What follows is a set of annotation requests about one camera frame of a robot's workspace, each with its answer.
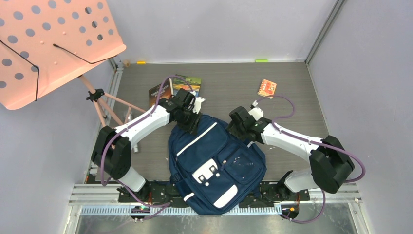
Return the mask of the navy blue student backpack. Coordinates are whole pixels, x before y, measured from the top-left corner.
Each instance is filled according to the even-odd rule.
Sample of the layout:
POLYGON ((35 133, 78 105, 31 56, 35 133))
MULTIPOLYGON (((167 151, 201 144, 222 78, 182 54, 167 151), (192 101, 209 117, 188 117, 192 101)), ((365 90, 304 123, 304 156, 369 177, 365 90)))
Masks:
POLYGON ((258 188, 266 173, 263 151, 230 134, 228 124, 203 115, 196 134, 175 126, 168 140, 170 181, 199 215, 221 215, 258 188))

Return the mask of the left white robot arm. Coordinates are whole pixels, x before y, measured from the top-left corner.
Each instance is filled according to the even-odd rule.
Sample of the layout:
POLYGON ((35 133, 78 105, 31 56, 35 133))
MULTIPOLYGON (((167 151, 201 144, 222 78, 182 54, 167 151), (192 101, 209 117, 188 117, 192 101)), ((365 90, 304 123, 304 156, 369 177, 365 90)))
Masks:
POLYGON ((91 161, 131 190, 131 196, 138 202, 149 197, 146 179, 131 165, 131 150, 143 138, 153 131, 176 122, 185 132, 195 134, 202 116, 200 110, 203 97, 196 97, 194 92, 181 88, 169 99, 158 99, 144 114, 134 120, 111 128, 103 127, 91 155, 91 161))

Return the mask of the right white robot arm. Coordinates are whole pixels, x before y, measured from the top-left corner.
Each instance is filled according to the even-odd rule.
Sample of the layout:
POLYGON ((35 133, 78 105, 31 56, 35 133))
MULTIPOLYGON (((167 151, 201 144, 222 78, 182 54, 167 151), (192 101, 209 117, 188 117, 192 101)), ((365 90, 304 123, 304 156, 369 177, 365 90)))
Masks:
POLYGON ((288 171, 278 181, 276 189, 284 200, 291 200, 297 192, 314 188, 335 194, 355 168, 334 136, 318 138, 299 134, 272 123, 258 107, 248 111, 239 106, 229 116, 231 121, 227 130, 238 139, 281 148, 309 164, 308 169, 288 171))

